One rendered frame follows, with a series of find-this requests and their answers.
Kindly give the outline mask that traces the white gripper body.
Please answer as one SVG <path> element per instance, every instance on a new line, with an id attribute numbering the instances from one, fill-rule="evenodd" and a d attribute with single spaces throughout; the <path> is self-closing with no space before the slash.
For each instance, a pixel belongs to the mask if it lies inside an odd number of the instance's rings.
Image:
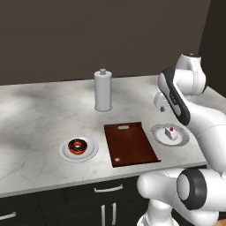
<path id="1" fill-rule="evenodd" d="M 156 93 L 154 97 L 154 105 L 157 108 L 169 106 L 169 103 L 162 92 Z"/>

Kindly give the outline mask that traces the dark brown wooden tray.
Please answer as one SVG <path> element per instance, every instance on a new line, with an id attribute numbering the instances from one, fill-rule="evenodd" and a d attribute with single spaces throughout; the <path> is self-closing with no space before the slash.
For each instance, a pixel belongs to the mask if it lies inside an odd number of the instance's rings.
<path id="1" fill-rule="evenodd" d="M 106 124 L 104 132 L 114 168 L 160 161 L 141 122 Z"/>

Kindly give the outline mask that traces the white cake slice with cherry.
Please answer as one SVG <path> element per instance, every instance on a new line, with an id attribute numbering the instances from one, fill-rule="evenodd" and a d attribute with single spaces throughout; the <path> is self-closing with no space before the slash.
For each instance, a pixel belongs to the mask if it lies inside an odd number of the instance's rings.
<path id="1" fill-rule="evenodd" d="M 173 127 L 166 127 L 165 135 L 171 140 L 177 139 L 177 132 Z"/>

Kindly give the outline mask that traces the white plate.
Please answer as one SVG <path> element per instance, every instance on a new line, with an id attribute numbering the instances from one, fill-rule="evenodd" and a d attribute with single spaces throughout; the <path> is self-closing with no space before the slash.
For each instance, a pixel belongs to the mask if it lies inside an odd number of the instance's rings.
<path id="1" fill-rule="evenodd" d="M 176 130 L 177 139 L 171 140 L 165 135 L 166 127 L 173 127 Z M 186 130 L 176 124 L 156 124 L 152 127 L 151 134 L 156 142 L 166 147 L 182 147 L 190 140 Z"/>
<path id="2" fill-rule="evenodd" d="M 85 153 L 81 155 L 72 154 L 67 145 L 72 139 L 83 139 L 87 143 L 87 150 Z M 66 160 L 67 162 L 85 162 L 87 160 L 92 159 L 98 152 L 98 144 L 94 139 L 86 138 L 86 137 L 75 137 L 71 139 L 67 139 L 64 141 L 60 148 L 59 154 L 60 156 Z"/>

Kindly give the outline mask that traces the grey paper towel roll holder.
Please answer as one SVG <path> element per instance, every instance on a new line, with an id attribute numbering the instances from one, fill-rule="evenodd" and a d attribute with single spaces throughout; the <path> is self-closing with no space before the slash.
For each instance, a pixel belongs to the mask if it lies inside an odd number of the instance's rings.
<path id="1" fill-rule="evenodd" d="M 94 108 L 105 112 L 112 109 L 112 73 L 100 69 L 94 73 Z"/>

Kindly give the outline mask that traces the chocolate sprinkled donut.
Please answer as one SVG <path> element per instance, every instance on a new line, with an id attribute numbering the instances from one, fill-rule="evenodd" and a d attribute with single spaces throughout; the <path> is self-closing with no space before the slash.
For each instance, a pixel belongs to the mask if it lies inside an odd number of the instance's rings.
<path id="1" fill-rule="evenodd" d="M 83 139 L 72 139 L 67 147 L 72 154 L 81 155 L 86 152 L 87 143 Z"/>

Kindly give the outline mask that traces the black cupboard door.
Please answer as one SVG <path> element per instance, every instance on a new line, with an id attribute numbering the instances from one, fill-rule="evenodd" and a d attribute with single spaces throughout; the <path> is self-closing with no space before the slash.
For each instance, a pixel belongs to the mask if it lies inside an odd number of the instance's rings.
<path id="1" fill-rule="evenodd" d="M 102 226 L 101 206 L 105 204 L 94 203 L 85 206 L 74 207 L 70 210 L 67 219 L 68 226 Z M 105 226 L 107 226 L 105 205 Z"/>
<path id="2" fill-rule="evenodd" d="M 140 217 L 146 213 L 148 200 L 123 199 L 109 202 L 108 226 L 112 226 L 112 204 L 117 203 L 117 221 L 115 226 L 137 226 Z"/>

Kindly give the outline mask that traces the black drawer front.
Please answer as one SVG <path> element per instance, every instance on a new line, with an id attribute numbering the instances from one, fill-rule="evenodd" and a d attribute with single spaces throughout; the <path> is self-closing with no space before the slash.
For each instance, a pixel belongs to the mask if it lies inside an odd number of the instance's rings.
<path id="1" fill-rule="evenodd" d="M 65 190 L 69 202 L 91 199 L 109 200 L 111 197 L 115 197 L 118 199 L 127 196 L 139 197 L 139 192 L 137 189 L 137 180 L 138 180 L 137 177 L 127 177 L 86 185 L 72 186 L 66 188 Z M 106 189 L 119 186 L 121 184 L 123 185 L 124 188 L 120 191 L 105 193 L 94 192 L 94 188 Z"/>
<path id="2" fill-rule="evenodd" d="M 45 226 L 34 197 L 11 196 L 0 198 L 0 216 L 16 212 L 11 219 L 0 221 L 0 226 Z"/>

